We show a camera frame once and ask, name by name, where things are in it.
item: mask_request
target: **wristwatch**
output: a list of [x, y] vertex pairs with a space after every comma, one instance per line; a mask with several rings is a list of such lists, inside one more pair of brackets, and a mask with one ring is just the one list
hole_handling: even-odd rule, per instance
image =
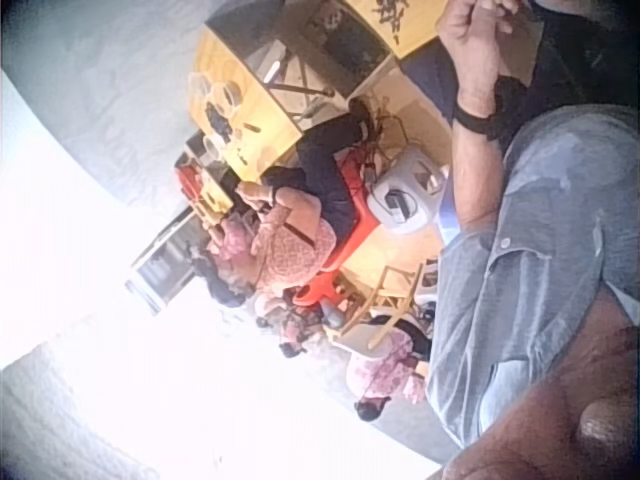
[[489, 115], [487, 118], [476, 117], [464, 110], [456, 102], [453, 118], [467, 130], [486, 135], [489, 140], [495, 140], [502, 132], [502, 116], [498, 112], [499, 110], [496, 110], [496, 113]]

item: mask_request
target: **leg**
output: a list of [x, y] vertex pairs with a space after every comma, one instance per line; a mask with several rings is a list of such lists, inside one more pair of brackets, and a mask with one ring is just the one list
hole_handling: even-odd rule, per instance
[[333, 228], [337, 245], [351, 233], [356, 211], [333, 155], [361, 139], [359, 120], [346, 114], [307, 130], [296, 146], [308, 192], [320, 199], [322, 218]]

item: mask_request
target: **table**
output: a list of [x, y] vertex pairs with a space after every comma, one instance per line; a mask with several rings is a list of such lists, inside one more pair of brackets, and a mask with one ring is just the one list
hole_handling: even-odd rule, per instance
[[[239, 148], [226, 149], [226, 162], [245, 181], [257, 181], [302, 136], [302, 132], [271, 93], [227, 45], [206, 28], [202, 34], [194, 72], [202, 72], [213, 83], [234, 83], [242, 103], [229, 119], [242, 132]], [[205, 134], [213, 133], [205, 113], [206, 101], [189, 94], [189, 113]], [[258, 132], [246, 128], [252, 125]]]
[[345, 0], [398, 59], [433, 40], [447, 0]]

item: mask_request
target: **denim shirt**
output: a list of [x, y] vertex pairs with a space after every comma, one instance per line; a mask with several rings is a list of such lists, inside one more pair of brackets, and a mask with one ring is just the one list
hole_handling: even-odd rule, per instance
[[554, 111], [504, 162], [496, 227], [463, 231], [440, 257], [427, 395], [461, 447], [562, 358], [601, 282], [639, 321], [634, 113]]

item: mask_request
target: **pink floral shirt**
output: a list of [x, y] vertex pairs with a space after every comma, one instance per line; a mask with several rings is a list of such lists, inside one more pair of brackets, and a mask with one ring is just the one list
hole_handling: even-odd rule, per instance
[[402, 330], [392, 329], [388, 333], [391, 340], [389, 355], [383, 359], [371, 360], [356, 353], [351, 354], [347, 366], [347, 386], [360, 398], [383, 398], [404, 388], [413, 369], [402, 361], [411, 355], [413, 342]]
[[258, 282], [262, 297], [256, 303], [258, 315], [264, 314], [259, 306], [281, 297], [284, 289], [306, 285], [336, 246], [336, 234], [324, 219], [320, 219], [315, 241], [309, 243], [285, 223], [289, 213], [282, 205], [273, 207], [253, 240], [251, 253], [264, 262]]
[[208, 250], [221, 260], [228, 261], [235, 255], [249, 251], [251, 236], [239, 218], [230, 217], [221, 223], [224, 230], [222, 245], [211, 240]]

